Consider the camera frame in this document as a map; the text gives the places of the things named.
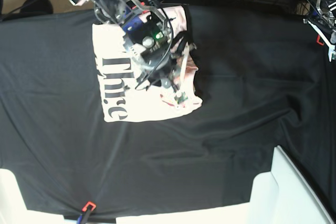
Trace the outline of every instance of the black cloth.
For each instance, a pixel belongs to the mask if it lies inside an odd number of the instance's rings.
[[[108,220],[248,202],[282,145],[336,210],[335,63],[317,34],[302,19],[190,12],[204,104],[160,122],[104,122],[91,11],[0,24],[0,167],[28,209],[76,215],[91,200]]]

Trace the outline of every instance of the wire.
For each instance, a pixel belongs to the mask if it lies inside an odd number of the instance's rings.
[[[302,11],[303,11],[303,3],[300,3],[300,6],[299,6],[299,15],[302,15]]]
[[[159,81],[161,81],[161,79],[156,79],[155,81],[153,81],[152,83],[150,83],[147,87],[144,87],[142,89],[137,89],[137,91],[141,91],[141,90],[145,90],[148,91],[148,89],[153,86],[154,84],[157,84]]]
[[[22,8],[26,8],[26,7],[28,7],[29,5],[31,5],[31,4],[33,4],[33,3],[37,2],[37,1],[39,1],[39,0],[32,0],[31,2],[29,2],[29,3],[25,4],[25,5],[22,5],[22,6],[18,7],[18,8],[15,8],[14,10],[10,11],[10,12],[7,13],[5,16],[3,16],[3,17],[0,19],[0,22],[3,22],[6,18],[8,18],[11,14],[13,14],[14,12],[16,12],[17,10],[21,10]]]
[[[161,63],[164,61],[164,59],[168,56],[168,54],[170,53],[170,50],[172,49],[172,45],[173,45],[173,39],[174,39],[174,30],[173,30],[173,26],[172,23],[166,13],[166,11],[163,8],[160,8],[163,12],[163,14],[165,15],[166,19],[168,20],[168,24],[170,26],[170,30],[171,30],[171,39],[170,39],[170,43],[168,45],[168,48],[166,50],[166,52],[164,53],[164,55],[162,56],[161,60],[156,64],[156,66],[146,75],[145,78],[143,78],[142,81],[139,82],[139,84],[135,87],[135,90],[138,90],[137,88],[142,85],[145,81],[147,81],[149,79],[149,77],[151,75],[154,74],[154,72],[158,69],[159,65],[161,65]]]
[[[310,12],[310,10],[306,7],[305,4],[303,4],[302,6],[303,6],[303,9],[306,9],[308,13]]]

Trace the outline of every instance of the pink fabric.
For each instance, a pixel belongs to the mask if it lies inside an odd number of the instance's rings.
[[[172,21],[174,35],[187,29],[186,17],[182,7],[169,7],[165,11],[170,18],[175,18]],[[146,15],[148,14],[142,15],[141,19],[145,20]],[[178,61],[180,66],[184,66],[185,77],[181,83],[181,89],[186,93],[188,99],[178,105],[174,100],[175,94],[172,90],[156,86],[151,86],[148,91],[134,89],[141,70],[132,62],[132,56],[125,52],[123,47],[125,33],[119,26],[93,25],[92,31],[97,69],[101,74],[98,75],[98,81],[106,122],[166,120],[187,115],[202,105],[202,99],[194,93],[193,82],[198,68],[189,54],[188,45],[183,52],[182,59]],[[106,64],[106,60],[109,59],[115,61],[108,61],[109,64]],[[148,85],[149,82],[147,81],[141,87]],[[123,88],[125,86],[130,87],[130,90],[125,91]]]

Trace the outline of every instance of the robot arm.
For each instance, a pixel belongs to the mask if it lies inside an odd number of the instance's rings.
[[[142,70],[137,79],[137,89],[147,80],[150,85],[173,89],[176,101],[183,102],[180,85],[174,80],[181,71],[177,66],[177,58],[182,57],[182,50],[172,53],[172,47],[179,41],[174,39],[171,20],[159,0],[70,0],[74,5],[86,1],[94,2],[96,17],[104,24],[118,24],[125,32],[124,48],[132,55],[133,62]],[[143,22],[139,15],[150,13]],[[189,39],[186,33],[178,34],[182,39],[180,45],[186,45]]]
[[[304,22],[311,25],[329,47],[329,60],[335,60],[336,0],[316,0],[313,8],[316,11],[315,16],[305,19]]]

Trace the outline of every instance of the green led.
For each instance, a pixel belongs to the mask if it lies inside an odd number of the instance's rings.
[[[163,34],[162,33],[158,33],[157,35],[155,35],[155,38],[156,39],[161,39],[163,37]]]

